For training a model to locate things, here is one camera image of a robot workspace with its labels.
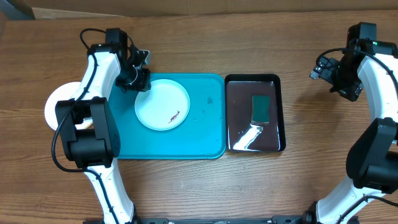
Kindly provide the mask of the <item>light blue plate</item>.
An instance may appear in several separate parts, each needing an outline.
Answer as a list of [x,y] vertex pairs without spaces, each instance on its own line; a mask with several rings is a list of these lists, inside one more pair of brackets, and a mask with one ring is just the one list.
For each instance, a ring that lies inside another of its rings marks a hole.
[[169,79],[154,80],[150,90],[137,94],[134,110],[138,120],[155,131],[168,131],[179,126],[190,110],[187,90]]

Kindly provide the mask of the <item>pink white plate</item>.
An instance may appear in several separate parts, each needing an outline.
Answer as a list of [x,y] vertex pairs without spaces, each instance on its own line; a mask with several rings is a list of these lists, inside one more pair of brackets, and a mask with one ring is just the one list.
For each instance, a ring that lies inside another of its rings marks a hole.
[[44,116],[50,128],[54,131],[58,127],[58,121],[55,114],[55,105],[58,101],[69,100],[70,97],[77,91],[80,82],[70,82],[58,87],[47,99]]

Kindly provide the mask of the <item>green scrubbing sponge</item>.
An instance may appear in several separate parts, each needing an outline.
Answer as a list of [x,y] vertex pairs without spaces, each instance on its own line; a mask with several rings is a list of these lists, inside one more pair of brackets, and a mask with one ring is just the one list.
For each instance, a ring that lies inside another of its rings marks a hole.
[[253,123],[268,123],[270,97],[266,95],[253,95],[252,96],[252,116]]

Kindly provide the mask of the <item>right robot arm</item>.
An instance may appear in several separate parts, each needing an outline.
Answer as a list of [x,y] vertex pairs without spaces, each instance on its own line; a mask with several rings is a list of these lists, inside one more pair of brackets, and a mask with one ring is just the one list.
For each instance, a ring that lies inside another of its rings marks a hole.
[[325,198],[314,202],[295,223],[357,223],[356,214],[374,200],[397,191],[397,46],[373,37],[353,37],[340,49],[341,60],[316,60],[311,78],[331,83],[350,101],[366,92],[371,123],[346,158],[346,176]]

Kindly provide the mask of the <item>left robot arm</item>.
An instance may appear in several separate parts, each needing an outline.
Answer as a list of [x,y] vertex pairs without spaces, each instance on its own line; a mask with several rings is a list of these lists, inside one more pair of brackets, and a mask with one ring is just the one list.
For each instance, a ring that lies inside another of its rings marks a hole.
[[103,210],[101,223],[140,222],[119,171],[121,137],[109,97],[114,86],[123,91],[149,90],[149,54],[133,45],[92,45],[77,91],[55,105],[58,126],[53,140],[61,140],[65,157],[76,168],[62,166],[55,152],[53,161],[64,172],[84,173],[89,178]]

